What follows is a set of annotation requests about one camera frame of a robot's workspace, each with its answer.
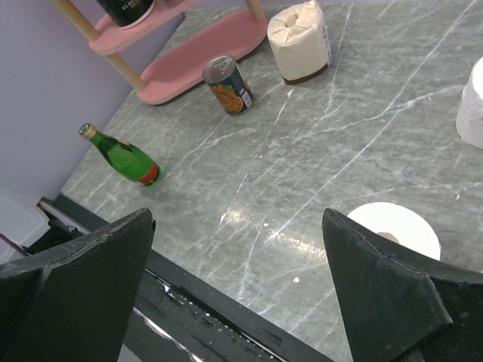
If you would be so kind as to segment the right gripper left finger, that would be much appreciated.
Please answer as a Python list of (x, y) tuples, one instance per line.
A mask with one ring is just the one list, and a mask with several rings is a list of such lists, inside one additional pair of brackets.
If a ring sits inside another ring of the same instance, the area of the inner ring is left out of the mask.
[(1, 266), (3, 361), (116, 361), (155, 234), (139, 209)]

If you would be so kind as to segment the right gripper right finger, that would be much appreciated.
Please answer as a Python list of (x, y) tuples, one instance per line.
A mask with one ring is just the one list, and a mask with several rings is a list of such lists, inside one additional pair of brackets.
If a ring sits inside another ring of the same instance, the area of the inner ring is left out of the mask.
[(480, 361), (482, 274), (326, 209), (325, 251), (355, 361)]

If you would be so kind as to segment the black paper roll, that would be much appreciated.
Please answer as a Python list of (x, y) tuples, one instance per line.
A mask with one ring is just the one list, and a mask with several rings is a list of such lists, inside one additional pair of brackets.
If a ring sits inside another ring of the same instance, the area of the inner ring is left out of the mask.
[(122, 29), (136, 26), (155, 7), (154, 0), (97, 0), (106, 14)]

